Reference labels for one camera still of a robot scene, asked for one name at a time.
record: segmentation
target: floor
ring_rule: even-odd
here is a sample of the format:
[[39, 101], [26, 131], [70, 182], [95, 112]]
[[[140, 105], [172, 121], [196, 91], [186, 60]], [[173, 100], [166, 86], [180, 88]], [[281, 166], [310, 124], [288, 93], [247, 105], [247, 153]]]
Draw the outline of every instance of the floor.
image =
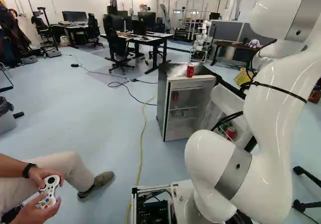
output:
[[[148, 50], [149, 47], [142, 47], [142, 52]], [[70, 185], [59, 188], [61, 208], [47, 223], [125, 223], [130, 191], [139, 165], [139, 136], [144, 124], [142, 104], [134, 101], [123, 87], [107, 87], [110, 82], [126, 79], [70, 67], [78, 60], [91, 71], [108, 73], [111, 62], [103, 58], [109, 55], [107, 48], [77, 50], [67, 47], [61, 51], [77, 58], [39, 59], [35, 64], [11, 70], [15, 88], [3, 95], [15, 106], [15, 112], [24, 111], [25, 116], [18, 120], [14, 130], [0, 136], [1, 152], [28, 159], [74, 150], [95, 174], [113, 170], [115, 181], [87, 202], [79, 202], [76, 190]], [[188, 58], [187, 53], [168, 50], [168, 59], [173, 62], [184, 62]], [[210, 68], [234, 84], [236, 70]], [[144, 75], [147, 69], [148, 66], [141, 61], [136, 71], [129, 69], [125, 77], [156, 82], [157, 71]], [[118, 70], [113, 74], [122, 76]], [[0, 84], [1, 87], [7, 84], [2, 75]], [[156, 103], [157, 84], [130, 82], [127, 86], [139, 100], [147, 101], [155, 96], [152, 102]], [[162, 185], [188, 179], [184, 164], [186, 140], [164, 143], [156, 121], [156, 107], [146, 106], [145, 113], [147, 127], [143, 137], [140, 185]], [[308, 103], [293, 134], [292, 165], [301, 165], [318, 177], [321, 177], [320, 137], [320, 105]], [[318, 201], [321, 191], [306, 178], [293, 175], [293, 198]], [[306, 213], [321, 221], [317, 209]], [[292, 210], [284, 223], [313, 222]]]

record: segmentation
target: office chair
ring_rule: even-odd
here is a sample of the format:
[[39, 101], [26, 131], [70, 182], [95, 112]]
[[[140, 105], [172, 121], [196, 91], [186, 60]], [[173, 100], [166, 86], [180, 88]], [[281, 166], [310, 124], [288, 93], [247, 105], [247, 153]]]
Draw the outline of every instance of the office chair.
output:
[[88, 29], [87, 29], [87, 37], [89, 39], [94, 39], [94, 48], [96, 46], [104, 47], [102, 43], [99, 42], [99, 35], [100, 30], [98, 27], [97, 19], [95, 18], [94, 14], [88, 13]]
[[[105, 15], [103, 18], [104, 22], [104, 29], [106, 32], [106, 38], [109, 44], [109, 50], [110, 50], [110, 56], [113, 59], [114, 63], [112, 64], [112, 68], [109, 69], [109, 73], [112, 72], [112, 70], [121, 68], [122, 74], [125, 75], [125, 69], [124, 67], [130, 67], [133, 70], [135, 70], [134, 66], [129, 66], [127, 62], [130, 60], [127, 58], [129, 55], [128, 52], [128, 45], [129, 42], [125, 39], [119, 38], [117, 35], [117, 32], [115, 29], [112, 28], [111, 22], [112, 19], [110, 18], [110, 15]], [[114, 58], [114, 54], [116, 54], [116, 57], [122, 58], [121, 60], [117, 60]]]
[[44, 21], [40, 17], [32, 16], [31, 23], [35, 24], [37, 33], [41, 37], [41, 39], [42, 40], [44, 40], [44, 38], [46, 39], [46, 41], [42, 42], [42, 44], [46, 45], [46, 44], [55, 43], [54, 41], [49, 40], [49, 38], [53, 37], [53, 35], [50, 29], [48, 28], [48, 26], [44, 23]]
[[[295, 166], [293, 168], [293, 171], [297, 174], [297, 175], [302, 175], [305, 174], [310, 180], [312, 180], [318, 187], [321, 188], [321, 180], [319, 180], [318, 178], [316, 178], [314, 175], [310, 174], [309, 172], [307, 172], [306, 170], [304, 170], [301, 166]], [[316, 207], [321, 207], [321, 201], [317, 201], [317, 202], [311, 202], [311, 203], [302, 203], [299, 200], [295, 200], [293, 202], [293, 208], [300, 211], [300, 212], [304, 212], [305, 209], [307, 208], [316, 208]]]

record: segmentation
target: game controller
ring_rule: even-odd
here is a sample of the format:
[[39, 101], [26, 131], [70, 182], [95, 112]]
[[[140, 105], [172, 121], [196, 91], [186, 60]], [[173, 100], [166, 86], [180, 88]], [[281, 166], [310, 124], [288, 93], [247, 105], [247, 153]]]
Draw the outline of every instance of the game controller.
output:
[[39, 193], [46, 193], [47, 196], [46, 198], [38, 202], [37, 207], [39, 207], [40, 209], [47, 209], [56, 204], [57, 200], [55, 197], [55, 190], [59, 186], [60, 177], [59, 175], [50, 175], [47, 176], [44, 181], [45, 188], [39, 188]]

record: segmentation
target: fridge door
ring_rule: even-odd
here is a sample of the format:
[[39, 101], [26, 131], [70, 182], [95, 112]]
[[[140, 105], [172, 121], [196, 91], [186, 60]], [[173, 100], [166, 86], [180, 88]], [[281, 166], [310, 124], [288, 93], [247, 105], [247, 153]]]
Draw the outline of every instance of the fridge door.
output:
[[211, 75], [168, 78], [165, 141], [188, 138], [200, 129], [215, 82]]

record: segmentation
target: yellow cable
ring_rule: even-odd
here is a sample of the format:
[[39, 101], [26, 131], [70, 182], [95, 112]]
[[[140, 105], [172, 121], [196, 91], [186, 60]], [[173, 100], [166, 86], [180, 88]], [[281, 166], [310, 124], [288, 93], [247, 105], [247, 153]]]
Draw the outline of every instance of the yellow cable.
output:
[[[141, 174], [141, 168], [142, 168], [142, 136], [144, 135], [144, 131], [147, 125], [147, 117], [145, 115], [145, 106], [147, 103], [151, 102], [153, 99], [155, 98], [155, 96], [153, 96], [150, 100], [148, 100], [146, 103], [144, 103], [144, 105], [142, 106], [142, 115], [144, 116], [144, 127], [142, 128], [141, 134], [140, 134], [140, 163], [139, 163], [139, 167], [138, 167], [138, 175], [136, 178], [136, 183], [135, 186], [139, 185], [139, 180], [140, 180], [140, 174]], [[130, 208], [131, 208], [131, 201], [129, 201], [129, 205], [128, 205], [128, 210], [127, 210], [127, 214], [126, 214], [126, 223], [129, 224], [129, 213], [130, 213]]]

